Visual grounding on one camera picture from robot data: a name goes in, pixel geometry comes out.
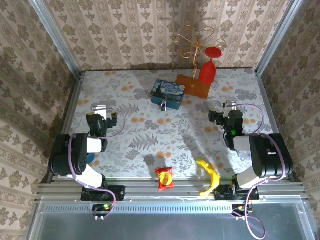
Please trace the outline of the starry night tin box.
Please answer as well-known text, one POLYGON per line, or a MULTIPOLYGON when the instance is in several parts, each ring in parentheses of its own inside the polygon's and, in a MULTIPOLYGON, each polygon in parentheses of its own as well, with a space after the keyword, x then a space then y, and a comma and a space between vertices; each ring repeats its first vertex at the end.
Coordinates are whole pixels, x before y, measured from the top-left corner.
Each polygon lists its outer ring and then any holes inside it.
POLYGON ((167 109, 179 110, 185 96, 186 87, 175 82, 157 79, 151 92, 151 102, 160 107, 163 100, 167 109))

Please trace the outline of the red wine glass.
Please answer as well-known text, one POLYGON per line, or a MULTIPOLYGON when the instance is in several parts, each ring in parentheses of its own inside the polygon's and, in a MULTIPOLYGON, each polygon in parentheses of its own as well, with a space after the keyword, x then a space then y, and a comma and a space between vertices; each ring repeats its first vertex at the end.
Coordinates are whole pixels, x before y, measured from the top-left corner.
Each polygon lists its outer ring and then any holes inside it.
POLYGON ((218 47, 212 46, 205 50, 205 55, 209 57, 209 61, 200 69, 198 79, 203 84, 211 85, 215 80, 217 72, 213 59, 220 58, 222 56, 222 51, 218 47))

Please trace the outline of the yellow banana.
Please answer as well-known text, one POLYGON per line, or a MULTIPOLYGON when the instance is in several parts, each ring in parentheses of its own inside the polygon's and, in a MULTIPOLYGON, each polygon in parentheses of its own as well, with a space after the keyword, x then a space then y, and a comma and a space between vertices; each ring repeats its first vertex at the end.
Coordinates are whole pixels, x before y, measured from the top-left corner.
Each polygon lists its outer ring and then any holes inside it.
POLYGON ((210 176, 211 179, 211 185, 210 187, 199 193, 202 197, 207 197, 210 193, 212 193, 219 185, 220 185, 220 176, 216 172, 216 170, 213 168, 213 166, 206 162, 203 158, 197 157, 196 163, 201 166, 210 176))

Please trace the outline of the red snack packet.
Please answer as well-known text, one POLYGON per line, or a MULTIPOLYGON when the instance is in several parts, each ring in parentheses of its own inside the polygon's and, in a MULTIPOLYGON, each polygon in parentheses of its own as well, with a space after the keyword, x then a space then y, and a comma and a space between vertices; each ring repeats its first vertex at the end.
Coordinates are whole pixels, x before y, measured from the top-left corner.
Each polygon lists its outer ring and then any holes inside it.
POLYGON ((158 190, 162 191, 166 188, 173 188, 173 168, 163 167, 154 170, 158 176, 158 190))

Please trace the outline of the small circuit board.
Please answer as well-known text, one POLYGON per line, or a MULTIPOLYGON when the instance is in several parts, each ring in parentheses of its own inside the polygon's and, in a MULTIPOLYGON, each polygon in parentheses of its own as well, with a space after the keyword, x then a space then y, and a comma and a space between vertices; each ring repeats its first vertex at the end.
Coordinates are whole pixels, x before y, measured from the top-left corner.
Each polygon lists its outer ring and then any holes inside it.
MULTIPOLYGON (((252 213, 254 208, 251 203, 247 205, 247 214, 252 213)), ((245 205, 244 204, 232 204, 232 214, 236 217, 244 217, 245 216, 245 205)))
POLYGON ((95 218, 106 218, 112 207, 109 204, 94 204, 92 206, 92 215, 95 218))

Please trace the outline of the metal tray with vent strip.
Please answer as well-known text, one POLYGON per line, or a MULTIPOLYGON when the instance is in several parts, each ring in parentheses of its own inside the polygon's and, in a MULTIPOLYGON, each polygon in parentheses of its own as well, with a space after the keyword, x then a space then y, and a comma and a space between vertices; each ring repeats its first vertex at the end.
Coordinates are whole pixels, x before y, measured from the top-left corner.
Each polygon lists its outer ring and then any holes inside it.
POLYGON ((224 202, 120 202, 105 218, 93 203, 36 205, 24 240, 320 240, 306 202, 298 197, 253 205, 247 218, 224 202))

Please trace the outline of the aluminium side rail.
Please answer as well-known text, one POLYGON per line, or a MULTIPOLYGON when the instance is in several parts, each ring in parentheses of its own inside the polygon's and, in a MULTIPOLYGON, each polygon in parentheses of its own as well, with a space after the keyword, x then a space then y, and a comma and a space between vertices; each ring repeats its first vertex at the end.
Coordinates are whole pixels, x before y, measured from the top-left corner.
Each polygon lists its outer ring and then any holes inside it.
POLYGON ((257 83, 258 83, 258 86, 259 86, 259 89, 260 89, 260 93, 261 93, 261 96, 262 96, 262 99, 263 99, 265 112, 266 112, 266 114, 263 117, 263 119, 264 119, 263 120, 263 126, 265 126, 266 124, 269 124, 270 127, 271 127, 271 132, 272 133, 279 133, 280 131, 279 131, 278 125, 276 123, 276 118, 275 118, 275 115, 273 113, 272 106, 271 106, 271 103, 270 103, 266 88, 264 86, 262 77, 256 72, 254 72, 254 74, 255 74, 255 76, 257 78, 257 83))
MULTIPOLYGON (((85 79, 85 72, 80 73, 80 78, 75 81, 74 87, 72 91, 70 92, 70 96, 63 114, 63 125, 61 129, 61 134, 69 134, 71 133, 71 127, 74 119, 74 114, 77 108, 79 96, 82 90, 83 81, 85 79)), ((40 182, 41 184, 50 184, 52 182, 54 174, 51 170, 51 157, 53 156, 54 150, 55 150, 56 141, 54 141, 52 151, 49 157, 49 163, 47 168, 47 173, 40 182)))

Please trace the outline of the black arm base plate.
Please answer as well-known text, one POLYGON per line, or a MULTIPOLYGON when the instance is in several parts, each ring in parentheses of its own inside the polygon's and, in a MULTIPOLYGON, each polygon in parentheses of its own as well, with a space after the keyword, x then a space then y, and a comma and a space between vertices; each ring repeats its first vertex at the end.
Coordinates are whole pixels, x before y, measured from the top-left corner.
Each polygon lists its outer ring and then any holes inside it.
MULTIPOLYGON (((124 200, 126 194, 124 185, 110 185, 108 189, 114 193, 116 201, 122 202, 124 200)), ((114 198, 108 192, 83 187, 80 200, 85 202, 112 202, 114 198)))
POLYGON ((214 190, 215 200, 245 200, 249 193, 249 189, 236 189, 227 185, 219 186, 214 190))

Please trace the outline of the aluminium frame rail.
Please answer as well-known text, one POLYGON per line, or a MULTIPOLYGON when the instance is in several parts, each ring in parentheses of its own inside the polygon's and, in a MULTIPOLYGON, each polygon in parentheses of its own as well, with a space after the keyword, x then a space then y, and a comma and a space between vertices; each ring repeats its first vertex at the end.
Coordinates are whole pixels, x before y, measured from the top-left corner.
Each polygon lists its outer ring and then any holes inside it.
MULTIPOLYGON (((110 178, 111 186, 125 186, 124 201, 198 201, 200 192, 209 188, 211 181, 207 179, 176 178, 174 187, 158 190, 158 181, 154 178, 110 178)), ((77 202, 81 198, 83 187, 72 179, 54 177, 51 183, 41 183, 35 199, 37 201, 71 201, 77 202)), ((303 200, 308 195, 301 182, 283 180, 264 183, 257 187, 262 201, 267 198, 288 199, 299 196, 303 200)))

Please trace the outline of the aluminium frame post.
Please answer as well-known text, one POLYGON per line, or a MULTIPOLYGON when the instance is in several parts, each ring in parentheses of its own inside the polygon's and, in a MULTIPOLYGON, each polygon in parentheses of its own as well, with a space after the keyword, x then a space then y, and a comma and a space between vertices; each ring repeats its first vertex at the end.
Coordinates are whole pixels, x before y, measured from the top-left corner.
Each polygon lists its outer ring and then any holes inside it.
POLYGON ((271 61, 275 51, 280 45, 283 37, 287 33, 290 25, 292 24, 295 16, 297 15, 304 0, 289 0, 288 6, 286 7, 284 14, 282 15, 273 35, 270 38, 269 43, 264 50, 261 59, 255 67, 255 73, 260 77, 271 61))
POLYGON ((61 34, 52 14, 49 12, 44 0, 29 0, 40 21, 45 27, 47 33, 51 37, 57 50, 63 57, 69 70, 72 72, 76 79, 81 77, 82 71, 76 63, 75 58, 72 55, 71 49, 68 47, 66 41, 61 34))

